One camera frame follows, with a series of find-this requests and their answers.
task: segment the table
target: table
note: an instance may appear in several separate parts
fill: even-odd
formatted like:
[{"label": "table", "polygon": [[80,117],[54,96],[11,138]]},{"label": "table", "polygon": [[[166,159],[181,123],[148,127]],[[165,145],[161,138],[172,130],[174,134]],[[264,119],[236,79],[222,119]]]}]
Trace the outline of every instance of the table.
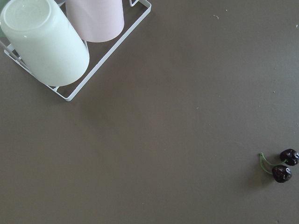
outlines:
[{"label": "table", "polygon": [[151,3],[71,102],[0,54],[0,223],[296,223],[299,2]]}]

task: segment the pink cup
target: pink cup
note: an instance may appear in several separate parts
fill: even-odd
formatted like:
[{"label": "pink cup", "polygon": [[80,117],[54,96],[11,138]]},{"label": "pink cup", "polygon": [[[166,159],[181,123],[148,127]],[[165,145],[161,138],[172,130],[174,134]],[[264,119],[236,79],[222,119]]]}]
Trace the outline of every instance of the pink cup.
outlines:
[{"label": "pink cup", "polygon": [[83,40],[105,42],[123,30],[122,0],[66,0],[65,7],[69,21]]}]

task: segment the dark red cherry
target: dark red cherry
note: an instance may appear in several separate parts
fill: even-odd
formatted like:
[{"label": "dark red cherry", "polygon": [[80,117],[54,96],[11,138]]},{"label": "dark red cherry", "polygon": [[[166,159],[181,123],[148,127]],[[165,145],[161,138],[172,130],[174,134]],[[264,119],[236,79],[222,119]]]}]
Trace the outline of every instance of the dark red cherry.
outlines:
[{"label": "dark red cherry", "polygon": [[284,166],[284,165],[278,165],[272,168],[272,174],[274,179],[278,183],[284,183],[292,177],[291,170]]},{"label": "dark red cherry", "polygon": [[290,166],[295,166],[299,162],[299,154],[294,149],[287,149],[280,154],[280,160],[285,161]]}]

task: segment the green stem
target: green stem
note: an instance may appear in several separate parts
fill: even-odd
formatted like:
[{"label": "green stem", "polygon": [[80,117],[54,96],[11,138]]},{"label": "green stem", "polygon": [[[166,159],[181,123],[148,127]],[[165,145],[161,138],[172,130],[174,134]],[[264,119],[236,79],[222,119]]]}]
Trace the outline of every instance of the green stem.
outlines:
[{"label": "green stem", "polygon": [[269,166],[273,166],[273,167],[278,166],[278,165],[282,165],[282,164],[284,164],[284,163],[286,162],[286,160],[284,160],[283,162],[281,162],[281,163],[279,163],[279,164],[272,164],[272,163],[270,163],[270,162],[265,158],[265,156],[264,156],[263,153],[260,153],[260,154],[259,154],[259,157],[260,157],[260,166],[261,166],[261,168],[263,169],[263,171],[265,171],[266,173],[268,173],[268,174],[270,174],[270,175],[272,175],[272,173],[265,169],[265,167],[263,166],[263,161],[265,161]]},{"label": "green stem", "polygon": [[272,163],[270,163],[270,162],[265,158],[265,156],[264,156],[263,153],[260,153],[259,155],[260,155],[260,158],[262,158],[262,159],[263,159],[269,166],[272,166],[272,167],[275,167],[275,166],[278,166],[278,165],[282,165],[282,164],[284,164],[284,163],[287,161],[287,159],[285,159],[284,161],[282,161],[282,162],[279,163],[279,164],[272,164]]},{"label": "green stem", "polygon": [[272,175],[272,173],[271,172],[269,172],[268,170],[266,170],[265,169],[265,167],[263,167],[263,161],[264,161],[264,156],[263,155],[261,155],[262,153],[260,153],[260,166],[261,166],[261,168],[263,169],[263,171],[265,171],[266,173],[268,173],[268,174],[270,174],[270,175]]}]

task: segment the cup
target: cup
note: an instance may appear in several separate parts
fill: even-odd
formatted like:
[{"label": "cup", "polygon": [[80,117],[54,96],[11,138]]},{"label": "cup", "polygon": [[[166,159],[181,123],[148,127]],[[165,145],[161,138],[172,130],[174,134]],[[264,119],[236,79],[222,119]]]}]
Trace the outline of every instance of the cup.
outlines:
[{"label": "cup", "polygon": [[33,75],[50,86],[78,80],[89,64],[84,43],[54,0],[11,0],[0,26]]},{"label": "cup", "polygon": [[[9,2],[9,0],[0,0],[0,13],[1,13],[3,7],[4,7],[4,6],[6,5],[6,3],[8,3],[8,2]],[[4,35],[4,33],[3,33],[3,31],[2,31],[1,28],[0,28],[0,37],[5,37],[5,35]]]},{"label": "cup", "polygon": [[66,14],[81,37],[89,42],[106,42],[124,28],[122,0],[66,0]]}]

